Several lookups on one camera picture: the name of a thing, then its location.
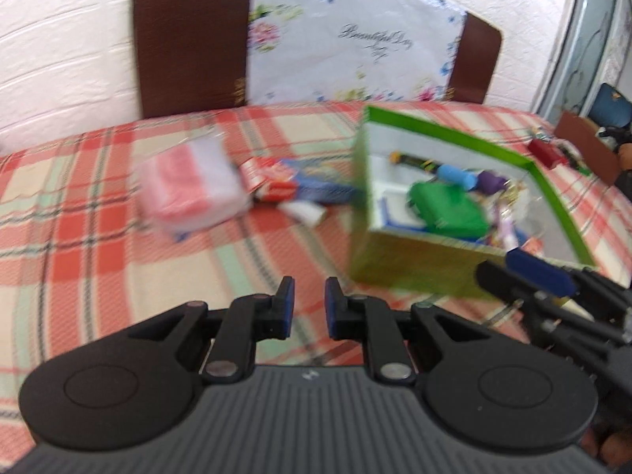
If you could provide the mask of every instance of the open cardboard box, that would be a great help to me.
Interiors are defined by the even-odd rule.
[[[406,192],[427,174],[389,161],[393,151],[432,158],[462,169],[490,169],[522,180],[544,225],[544,254],[558,265],[595,261],[545,175],[530,159],[453,129],[377,107],[367,107],[353,151],[355,185],[350,275],[356,282],[426,293],[485,297],[474,279],[483,260],[504,261],[498,248],[388,226],[382,197]]]

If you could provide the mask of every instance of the round black pad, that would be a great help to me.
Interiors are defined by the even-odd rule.
[[[194,378],[160,342],[104,339],[35,369],[21,388],[20,411],[39,440],[108,451],[169,430],[194,394]]]
[[[505,453],[543,453],[581,438],[596,390],[570,362],[511,339],[454,344],[423,395],[454,434]]]

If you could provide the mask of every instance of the headboard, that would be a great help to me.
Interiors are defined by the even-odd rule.
[[[134,0],[143,117],[245,103],[250,0]],[[482,103],[500,31],[468,13],[450,78],[451,99]]]

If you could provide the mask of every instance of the pink package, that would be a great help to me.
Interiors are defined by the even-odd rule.
[[[151,156],[138,166],[138,177],[143,211],[172,235],[215,226],[250,206],[216,135]]]

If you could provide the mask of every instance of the purple object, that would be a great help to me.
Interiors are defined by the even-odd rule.
[[[520,244],[517,240],[516,232],[514,232],[510,207],[503,197],[500,197],[496,202],[494,214],[498,246],[504,249],[505,252],[515,250]]]
[[[478,175],[476,190],[487,196],[491,196],[492,194],[502,191],[502,188],[505,187],[507,181],[507,178],[497,176],[490,171],[483,171]]]

